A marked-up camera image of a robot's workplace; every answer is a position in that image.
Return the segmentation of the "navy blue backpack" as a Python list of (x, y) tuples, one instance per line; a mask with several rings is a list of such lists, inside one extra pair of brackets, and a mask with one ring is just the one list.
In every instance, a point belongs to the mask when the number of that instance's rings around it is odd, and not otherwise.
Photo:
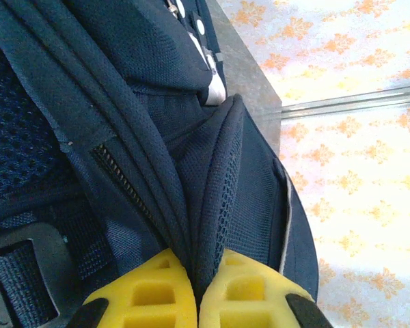
[(305, 211), (227, 93), (206, 0), (0, 0), (0, 328), (70, 328), (166, 249), (197, 328), (225, 249), (317, 301)]

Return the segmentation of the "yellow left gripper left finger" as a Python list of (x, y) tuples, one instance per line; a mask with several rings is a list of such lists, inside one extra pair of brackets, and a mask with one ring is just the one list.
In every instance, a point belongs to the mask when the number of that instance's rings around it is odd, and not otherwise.
[(172, 250), (94, 291), (70, 328), (197, 328), (191, 282)]

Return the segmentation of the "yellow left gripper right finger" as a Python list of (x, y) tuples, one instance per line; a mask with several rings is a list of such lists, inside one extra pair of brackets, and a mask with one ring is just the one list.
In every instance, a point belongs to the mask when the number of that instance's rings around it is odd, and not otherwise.
[(225, 249), (198, 328), (331, 328), (310, 294), (269, 266)]

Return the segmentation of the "aluminium frame post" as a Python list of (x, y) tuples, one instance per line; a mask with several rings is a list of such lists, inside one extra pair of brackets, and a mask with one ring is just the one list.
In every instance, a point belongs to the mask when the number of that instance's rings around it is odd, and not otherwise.
[(282, 107), (283, 120), (410, 104), (410, 86)]

